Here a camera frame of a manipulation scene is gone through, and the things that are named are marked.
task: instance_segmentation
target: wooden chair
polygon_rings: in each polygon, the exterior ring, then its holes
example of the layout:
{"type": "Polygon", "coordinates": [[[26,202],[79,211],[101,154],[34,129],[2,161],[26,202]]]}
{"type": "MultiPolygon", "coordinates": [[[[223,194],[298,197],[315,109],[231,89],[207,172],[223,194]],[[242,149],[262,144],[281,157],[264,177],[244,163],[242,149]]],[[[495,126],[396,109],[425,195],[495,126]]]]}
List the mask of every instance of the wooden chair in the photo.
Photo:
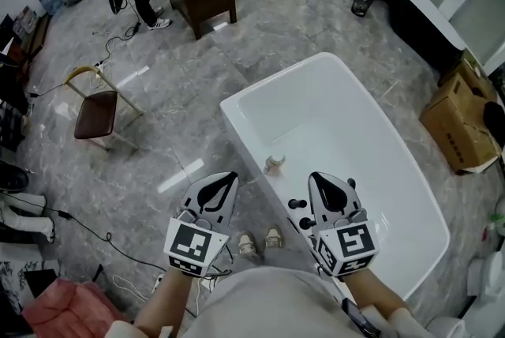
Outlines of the wooden chair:
{"type": "Polygon", "coordinates": [[[83,98],[82,105],[80,106],[79,116],[77,117],[76,121],[76,128],[73,132],[73,136],[76,139],[89,141],[97,147],[108,150],[109,148],[106,145],[94,139],[111,135],[118,140],[132,146],[133,148],[138,148],[137,145],[114,132],[114,120],[116,117],[118,96],[123,98],[123,100],[139,115],[142,115],[144,112],[133,105],[133,103],[128,98],[126,98],[114,84],[111,84],[111,82],[105,78],[99,69],[92,66],[84,66],[75,69],[72,73],[70,73],[63,84],[68,85],[73,91],[75,91],[83,98]],[[98,92],[96,94],[86,96],[81,90],[76,88],[75,85],[70,82],[78,75],[90,71],[97,76],[100,76],[100,78],[102,78],[102,80],[105,81],[105,83],[111,87],[112,90],[98,92]]]}

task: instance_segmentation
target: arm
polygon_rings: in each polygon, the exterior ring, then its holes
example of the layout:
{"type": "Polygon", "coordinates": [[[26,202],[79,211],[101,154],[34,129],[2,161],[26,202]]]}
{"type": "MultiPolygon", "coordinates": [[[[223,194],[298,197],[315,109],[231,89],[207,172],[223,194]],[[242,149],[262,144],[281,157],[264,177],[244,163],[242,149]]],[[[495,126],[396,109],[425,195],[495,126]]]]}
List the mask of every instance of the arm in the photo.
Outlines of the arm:
{"type": "Polygon", "coordinates": [[[171,336],[181,327],[193,278],[176,269],[169,269],[155,294],[138,313],[134,325],[149,338],[158,338],[161,328],[172,326],[171,336]]]}
{"type": "Polygon", "coordinates": [[[348,276],[343,276],[342,279],[360,309],[374,306],[386,320],[397,309],[408,309],[406,303],[369,269],[351,273],[348,276]]]}

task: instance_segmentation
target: white pants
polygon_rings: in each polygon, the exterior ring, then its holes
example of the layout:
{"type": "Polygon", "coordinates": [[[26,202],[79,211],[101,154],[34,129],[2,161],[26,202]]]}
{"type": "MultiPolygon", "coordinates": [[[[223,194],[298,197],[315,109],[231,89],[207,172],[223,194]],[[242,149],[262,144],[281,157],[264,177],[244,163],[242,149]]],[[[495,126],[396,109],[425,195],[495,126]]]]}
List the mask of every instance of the white pants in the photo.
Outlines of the white pants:
{"type": "Polygon", "coordinates": [[[52,242],[54,224],[49,217],[19,216],[10,208],[10,206],[13,206],[40,216],[45,205],[46,198],[42,195],[30,195],[29,193],[13,193],[12,195],[8,195],[2,193],[0,194],[0,222],[14,230],[42,233],[48,241],[52,242]],[[16,197],[38,206],[19,201],[16,197]]]}

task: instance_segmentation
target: black bathtub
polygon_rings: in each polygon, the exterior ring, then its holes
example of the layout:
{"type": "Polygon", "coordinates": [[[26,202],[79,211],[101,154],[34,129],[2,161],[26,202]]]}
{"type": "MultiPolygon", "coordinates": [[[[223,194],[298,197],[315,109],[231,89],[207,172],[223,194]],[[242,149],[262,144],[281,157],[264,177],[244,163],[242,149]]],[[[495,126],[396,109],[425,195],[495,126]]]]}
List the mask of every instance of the black bathtub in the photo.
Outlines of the black bathtub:
{"type": "Polygon", "coordinates": [[[391,27],[441,74],[456,66],[466,48],[430,0],[387,0],[391,27]]]}

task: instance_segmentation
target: gray marble floor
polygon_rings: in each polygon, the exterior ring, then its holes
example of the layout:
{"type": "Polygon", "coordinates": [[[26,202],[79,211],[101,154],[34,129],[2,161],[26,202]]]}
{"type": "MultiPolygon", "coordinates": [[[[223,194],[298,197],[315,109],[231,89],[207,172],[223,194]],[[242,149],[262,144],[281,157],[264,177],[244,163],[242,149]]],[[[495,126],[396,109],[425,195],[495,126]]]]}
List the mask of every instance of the gray marble floor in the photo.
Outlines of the gray marble floor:
{"type": "MultiPolygon", "coordinates": [[[[136,120],[124,105],[118,112],[119,131],[140,150],[115,144],[113,151],[102,152],[74,140],[79,98],[60,88],[35,100],[27,139],[17,153],[17,162],[35,172],[30,190],[44,193],[53,208],[71,212],[100,235],[111,232],[112,242],[130,255],[165,267],[168,219],[187,186],[216,171],[234,170],[241,176],[231,223],[236,253],[238,231],[249,228],[260,239],[276,217],[227,139],[219,102],[303,58],[329,51],[353,70],[396,126],[451,230],[447,254],[409,304],[423,323],[437,314],[457,315],[466,302],[470,259],[496,247],[494,236],[487,242],[481,236],[503,192],[503,177],[498,167],[482,175],[452,173],[418,120],[436,90],[436,73],[393,33],[383,1],[374,2],[365,18],[350,12],[352,1],[237,0],[238,23],[212,31],[227,20],[217,17],[196,42],[181,16],[169,10],[168,0],[152,0],[167,8],[164,15],[174,23],[162,31],[143,26],[131,40],[112,45],[107,62],[113,82],[122,82],[124,92],[145,110],[136,120]]],[[[114,16],[107,0],[83,0],[62,10],[32,66],[30,91],[47,90],[74,67],[106,57],[106,36],[121,35],[135,20],[130,8],[114,16]]],[[[77,84],[90,92],[95,78],[89,81],[77,84]]],[[[74,280],[88,280],[103,264],[100,285],[132,317],[142,303],[117,289],[111,277],[123,276],[148,295],[159,271],[122,257],[74,222],[54,220],[56,242],[44,247],[44,255],[62,259],[74,280]]]]}

